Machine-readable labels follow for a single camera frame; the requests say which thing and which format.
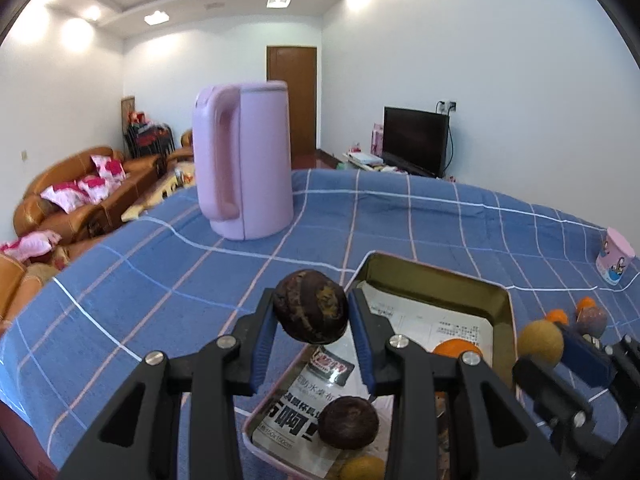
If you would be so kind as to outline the yellow-green kiwi fruit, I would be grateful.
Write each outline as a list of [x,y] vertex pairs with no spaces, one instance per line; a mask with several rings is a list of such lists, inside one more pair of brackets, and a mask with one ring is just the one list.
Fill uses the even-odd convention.
[[384,477],[384,460],[370,455],[351,458],[340,470],[341,480],[383,480]]

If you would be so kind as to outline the pink electric kettle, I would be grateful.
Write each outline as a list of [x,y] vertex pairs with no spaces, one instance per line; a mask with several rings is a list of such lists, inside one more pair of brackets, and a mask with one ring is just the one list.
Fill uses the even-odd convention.
[[258,240],[293,221],[288,86],[270,80],[203,89],[192,114],[198,204],[227,240]]

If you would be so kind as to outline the coffee table with snacks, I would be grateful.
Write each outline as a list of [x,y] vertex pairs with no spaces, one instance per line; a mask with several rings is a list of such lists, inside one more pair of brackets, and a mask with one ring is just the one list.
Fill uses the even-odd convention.
[[122,222],[134,221],[145,211],[148,211],[172,194],[195,184],[195,169],[193,162],[178,162],[174,169],[168,171],[152,188],[147,190],[138,200],[126,209],[120,216]]

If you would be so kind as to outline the pink rectangular tin box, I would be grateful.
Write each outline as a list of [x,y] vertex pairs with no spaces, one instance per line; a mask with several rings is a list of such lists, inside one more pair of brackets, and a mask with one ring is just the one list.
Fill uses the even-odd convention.
[[[512,382],[515,330],[511,298],[503,287],[369,252],[346,288],[361,290],[373,313],[425,350],[451,339],[465,340],[483,353],[503,382]],[[344,333],[326,346],[308,344],[245,422],[244,444],[295,479],[336,479],[357,454],[322,442],[318,416],[339,396],[368,395],[352,334]]]

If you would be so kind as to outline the round purple passion fruit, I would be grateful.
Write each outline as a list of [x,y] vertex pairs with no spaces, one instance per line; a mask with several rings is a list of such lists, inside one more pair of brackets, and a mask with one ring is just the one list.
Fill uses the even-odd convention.
[[581,335],[600,339],[608,325],[608,314],[599,306],[582,309],[576,318],[576,330]]

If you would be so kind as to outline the tv stand with clutter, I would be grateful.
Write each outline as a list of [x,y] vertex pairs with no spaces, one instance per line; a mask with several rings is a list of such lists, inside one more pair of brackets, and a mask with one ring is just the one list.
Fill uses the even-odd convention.
[[319,159],[333,169],[358,169],[363,171],[384,172],[384,174],[402,174],[402,170],[395,166],[388,166],[382,158],[365,152],[343,153],[341,158],[323,150],[317,151]]

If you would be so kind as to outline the pink cartoon mug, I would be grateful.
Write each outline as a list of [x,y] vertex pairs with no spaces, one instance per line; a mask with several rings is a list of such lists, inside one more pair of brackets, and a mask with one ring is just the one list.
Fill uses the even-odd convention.
[[626,237],[614,228],[607,228],[596,259],[596,269],[608,284],[617,285],[636,253]]

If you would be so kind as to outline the orange leather sofa left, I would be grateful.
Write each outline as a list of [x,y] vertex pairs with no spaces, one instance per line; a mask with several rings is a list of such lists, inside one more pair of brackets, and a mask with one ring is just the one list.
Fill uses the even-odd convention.
[[[102,179],[92,155],[120,160],[126,179]],[[30,182],[14,211],[14,231],[19,237],[52,231],[62,243],[70,244],[116,230],[122,225],[122,213],[156,183],[164,170],[165,159],[160,155],[127,160],[108,146],[88,148],[57,162]]]

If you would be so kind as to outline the small orange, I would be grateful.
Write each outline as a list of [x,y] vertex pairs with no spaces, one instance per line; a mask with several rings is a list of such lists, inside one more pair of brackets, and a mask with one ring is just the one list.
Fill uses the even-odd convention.
[[583,310],[587,310],[590,308],[594,308],[597,305],[597,303],[594,301],[593,298],[589,297],[589,296],[585,296],[582,297],[582,299],[579,299],[577,301],[576,304],[576,311],[578,313],[582,312]]
[[565,326],[570,325],[570,319],[568,318],[566,312],[562,309],[550,310],[546,313],[544,318],[551,323],[560,323]]

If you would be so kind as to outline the printed paper leaflet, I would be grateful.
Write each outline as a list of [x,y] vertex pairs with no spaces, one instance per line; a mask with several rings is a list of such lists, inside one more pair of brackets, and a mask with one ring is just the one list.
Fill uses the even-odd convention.
[[[352,324],[333,344],[307,346],[285,369],[264,402],[247,419],[250,452],[295,479],[336,479],[358,456],[387,456],[393,399],[380,389],[399,370],[387,354],[391,342],[412,341],[426,351],[451,338],[465,339],[492,360],[494,326],[481,315],[383,292],[361,282],[348,295]],[[359,396],[378,412],[375,440],[360,450],[339,450],[318,435],[321,411],[341,396]]]

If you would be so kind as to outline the blue checked tablecloth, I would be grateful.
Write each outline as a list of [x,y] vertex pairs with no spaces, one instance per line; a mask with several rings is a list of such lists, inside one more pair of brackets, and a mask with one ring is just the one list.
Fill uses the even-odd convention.
[[2,337],[1,397],[55,466],[148,352],[198,351],[286,274],[311,268],[344,284],[369,252],[498,283],[518,326],[589,296],[608,311],[605,342],[638,334],[638,266],[606,284],[594,266],[604,232],[571,214],[402,174],[296,171],[292,187],[293,223],[247,242],[215,234],[194,188],[181,191],[24,307]]

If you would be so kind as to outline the wall power socket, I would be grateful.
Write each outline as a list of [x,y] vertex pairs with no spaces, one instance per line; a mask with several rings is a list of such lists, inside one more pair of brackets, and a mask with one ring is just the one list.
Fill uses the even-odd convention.
[[457,103],[454,101],[439,101],[436,105],[436,112],[450,115],[457,110]]

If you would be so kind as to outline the large orange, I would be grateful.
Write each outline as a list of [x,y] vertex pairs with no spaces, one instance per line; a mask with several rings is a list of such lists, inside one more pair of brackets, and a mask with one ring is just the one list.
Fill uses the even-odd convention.
[[433,350],[433,353],[439,356],[448,356],[448,358],[457,359],[465,352],[473,352],[480,358],[484,358],[482,350],[478,348],[472,342],[469,342],[461,338],[451,338],[438,344]]

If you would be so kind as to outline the brown wooden door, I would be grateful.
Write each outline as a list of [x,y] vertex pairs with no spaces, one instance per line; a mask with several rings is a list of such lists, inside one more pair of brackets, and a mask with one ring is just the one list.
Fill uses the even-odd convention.
[[318,52],[315,47],[268,46],[267,79],[288,86],[292,159],[317,148]]

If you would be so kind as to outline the black television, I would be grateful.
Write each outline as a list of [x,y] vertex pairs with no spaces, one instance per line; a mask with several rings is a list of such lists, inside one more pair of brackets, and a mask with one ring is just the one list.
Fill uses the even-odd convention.
[[384,108],[382,159],[400,169],[432,178],[444,175],[449,117],[445,114]]

